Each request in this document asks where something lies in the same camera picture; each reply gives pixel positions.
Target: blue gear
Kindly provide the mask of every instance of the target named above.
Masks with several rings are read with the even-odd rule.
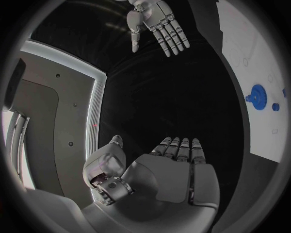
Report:
[[[264,87],[260,84],[254,85],[251,94],[245,97],[247,102],[253,103],[257,110],[263,110],[267,105],[267,93]]]

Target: blue object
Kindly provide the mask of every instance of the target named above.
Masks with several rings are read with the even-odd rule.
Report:
[[[278,103],[273,103],[273,105],[272,105],[272,109],[273,109],[274,111],[279,111],[279,109],[280,109],[280,105],[279,105]]]
[[[282,91],[283,91],[283,95],[284,95],[284,97],[286,98],[286,90],[283,89]]]
[[[251,94],[245,97],[245,101],[253,103],[257,110],[263,110],[267,105],[267,93],[260,84],[254,85]]]

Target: robotic hand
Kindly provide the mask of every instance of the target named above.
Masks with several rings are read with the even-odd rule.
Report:
[[[100,194],[86,210],[98,232],[207,232],[220,194],[199,141],[167,137],[126,171],[122,146],[117,135],[84,165],[86,184]]]
[[[167,57],[171,56],[168,46],[175,55],[178,55],[178,50],[184,50],[182,42],[186,48],[190,47],[184,31],[175,20],[173,11],[165,1],[129,0],[129,2],[135,6],[134,10],[130,11],[127,16],[128,26],[131,30],[133,52],[136,52],[139,48],[138,42],[142,23],[154,33]]]

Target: white robotic hand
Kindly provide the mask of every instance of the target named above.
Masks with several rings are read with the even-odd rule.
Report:
[[[129,2],[135,6],[127,16],[133,52],[137,52],[139,48],[140,29],[143,23],[154,33],[167,57],[171,56],[169,47],[175,55],[178,55],[178,51],[184,50],[183,44],[186,48],[190,47],[184,31],[165,1],[129,0]]]

